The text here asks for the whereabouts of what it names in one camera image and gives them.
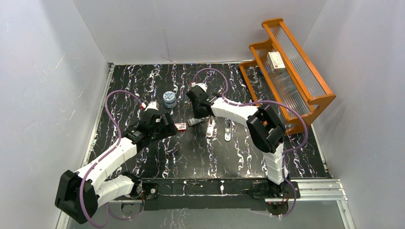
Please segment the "white red box on shelf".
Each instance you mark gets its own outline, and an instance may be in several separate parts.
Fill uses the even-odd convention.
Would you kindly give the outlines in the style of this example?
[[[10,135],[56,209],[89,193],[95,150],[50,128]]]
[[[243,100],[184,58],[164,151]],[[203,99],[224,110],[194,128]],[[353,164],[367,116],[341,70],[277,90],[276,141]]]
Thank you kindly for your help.
[[[278,73],[286,70],[283,59],[279,52],[268,52],[267,59],[271,72]]]

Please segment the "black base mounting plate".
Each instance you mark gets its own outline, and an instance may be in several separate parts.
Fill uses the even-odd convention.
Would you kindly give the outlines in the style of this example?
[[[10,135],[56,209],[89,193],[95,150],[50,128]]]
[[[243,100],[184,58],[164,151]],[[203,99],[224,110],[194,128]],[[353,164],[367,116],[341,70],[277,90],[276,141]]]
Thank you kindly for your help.
[[[301,197],[298,183],[291,181],[279,197],[257,193],[266,178],[148,178],[143,179],[143,196],[120,197],[125,204],[140,203],[146,211],[164,209],[249,209],[286,213]]]

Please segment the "metal stapler magazine strip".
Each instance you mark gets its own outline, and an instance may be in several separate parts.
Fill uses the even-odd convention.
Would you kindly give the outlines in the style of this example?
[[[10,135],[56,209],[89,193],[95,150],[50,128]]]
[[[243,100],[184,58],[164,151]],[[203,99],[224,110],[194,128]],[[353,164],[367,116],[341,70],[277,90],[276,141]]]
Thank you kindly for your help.
[[[224,139],[226,142],[229,142],[232,137],[231,126],[232,126],[232,121],[230,119],[226,119],[225,131],[224,131]]]

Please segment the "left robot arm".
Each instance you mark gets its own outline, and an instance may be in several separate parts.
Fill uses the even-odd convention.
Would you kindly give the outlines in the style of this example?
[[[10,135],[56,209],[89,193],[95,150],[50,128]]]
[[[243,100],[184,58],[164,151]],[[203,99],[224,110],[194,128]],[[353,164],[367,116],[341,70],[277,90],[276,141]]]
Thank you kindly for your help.
[[[128,127],[108,150],[75,172],[67,170],[61,175],[54,205],[77,223],[84,224],[111,200],[125,195],[140,197],[143,186],[136,175],[124,172],[111,180],[108,177],[151,143],[177,133],[169,112],[145,108],[139,121]]]

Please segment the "blue white round tin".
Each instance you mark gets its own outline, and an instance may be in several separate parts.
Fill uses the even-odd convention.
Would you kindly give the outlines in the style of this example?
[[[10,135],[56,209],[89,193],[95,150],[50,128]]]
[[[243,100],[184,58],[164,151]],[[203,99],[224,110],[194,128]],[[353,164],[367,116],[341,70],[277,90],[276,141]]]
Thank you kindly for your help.
[[[173,91],[166,91],[163,94],[163,101],[167,108],[174,108],[177,105],[176,93]]]

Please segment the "white red staple box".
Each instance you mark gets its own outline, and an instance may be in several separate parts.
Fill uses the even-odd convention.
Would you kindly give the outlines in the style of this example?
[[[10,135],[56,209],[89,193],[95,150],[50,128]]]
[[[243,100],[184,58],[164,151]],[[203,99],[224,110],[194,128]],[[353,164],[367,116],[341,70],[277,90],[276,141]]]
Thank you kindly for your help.
[[[186,123],[176,123],[175,126],[178,129],[178,131],[180,131],[180,132],[186,131],[186,129],[187,129]]]

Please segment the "grey staple tray insert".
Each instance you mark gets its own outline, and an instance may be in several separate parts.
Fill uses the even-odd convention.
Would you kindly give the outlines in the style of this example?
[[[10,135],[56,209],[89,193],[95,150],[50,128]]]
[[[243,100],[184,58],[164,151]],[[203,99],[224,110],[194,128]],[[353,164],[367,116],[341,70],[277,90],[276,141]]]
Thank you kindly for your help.
[[[187,124],[189,126],[194,126],[196,124],[202,123],[204,121],[204,118],[191,118],[187,120]]]

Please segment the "cream white stapler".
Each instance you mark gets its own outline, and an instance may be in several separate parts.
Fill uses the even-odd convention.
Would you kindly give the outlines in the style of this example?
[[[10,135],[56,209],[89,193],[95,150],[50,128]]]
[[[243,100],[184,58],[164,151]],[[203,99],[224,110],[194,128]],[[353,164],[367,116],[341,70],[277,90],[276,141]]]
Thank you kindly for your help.
[[[206,131],[206,137],[207,138],[212,138],[213,133],[214,133],[214,127],[215,127],[215,118],[214,116],[209,116],[208,122],[207,122],[207,131]]]

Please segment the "orange wooden shelf rack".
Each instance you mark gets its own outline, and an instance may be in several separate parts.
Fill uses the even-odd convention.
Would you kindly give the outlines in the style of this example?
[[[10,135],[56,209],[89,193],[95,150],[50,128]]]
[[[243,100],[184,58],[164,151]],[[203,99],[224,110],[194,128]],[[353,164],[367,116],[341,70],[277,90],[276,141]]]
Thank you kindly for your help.
[[[287,123],[287,135],[303,132],[335,99],[336,95],[328,87],[298,40],[282,18],[262,22],[269,38],[250,44],[254,58],[239,64],[239,70],[254,101],[258,100],[253,88],[253,78],[248,70],[256,70],[257,77],[267,83],[271,95],[280,103],[300,114],[300,122],[295,114],[286,108],[279,108],[281,119]],[[286,70],[273,73],[267,59],[268,52],[279,52]]]

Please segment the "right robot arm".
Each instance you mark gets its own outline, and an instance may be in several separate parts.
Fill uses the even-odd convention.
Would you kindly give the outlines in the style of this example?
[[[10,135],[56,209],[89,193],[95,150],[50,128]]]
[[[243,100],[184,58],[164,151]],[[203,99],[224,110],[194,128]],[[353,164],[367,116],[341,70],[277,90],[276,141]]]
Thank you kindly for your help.
[[[209,95],[203,83],[193,83],[187,96],[192,103],[195,118],[207,116],[222,117],[244,125],[254,146],[260,150],[267,169],[267,184],[256,190],[257,193],[276,198],[288,191],[283,149],[285,127],[271,106],[263,104],[242,105],[226,101],[218,94]]]

